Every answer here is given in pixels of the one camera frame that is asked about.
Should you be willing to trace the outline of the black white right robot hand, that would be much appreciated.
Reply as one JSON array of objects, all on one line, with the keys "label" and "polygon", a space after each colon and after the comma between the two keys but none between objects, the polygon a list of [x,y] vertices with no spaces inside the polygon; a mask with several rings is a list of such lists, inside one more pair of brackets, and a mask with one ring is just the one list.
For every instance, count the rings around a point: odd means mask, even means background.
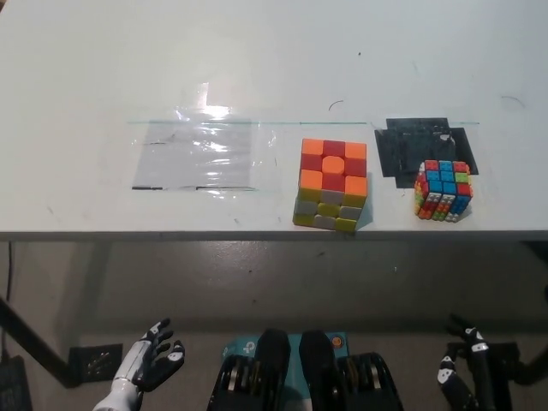
[{"label": "black white right robot hand", "polygon": [[[438,369],[438,385],[450,408],[452,410],[496,410],[489,367],[490,348],[487,341],[474,325],[455,314],[450,315],[446,330],[450,335],[462,339],[462,343],[447,345]],[[474,394],[457,374],[456,359],[459,353],[464,353],[465,359],[471,366]]]}]

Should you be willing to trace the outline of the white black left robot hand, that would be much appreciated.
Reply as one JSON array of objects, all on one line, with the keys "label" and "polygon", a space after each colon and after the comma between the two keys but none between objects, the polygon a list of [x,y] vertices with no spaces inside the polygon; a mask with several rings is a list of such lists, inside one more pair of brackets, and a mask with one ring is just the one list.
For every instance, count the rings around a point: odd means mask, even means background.
[{"label": "white black left robot hand", "polygon": [[180,340],[166,342],[174,334],[169,325],[170,319],[157,322],[133,344],[113,382],[129,382],[139,392],[152,392],[182,367],[185,348]]}]

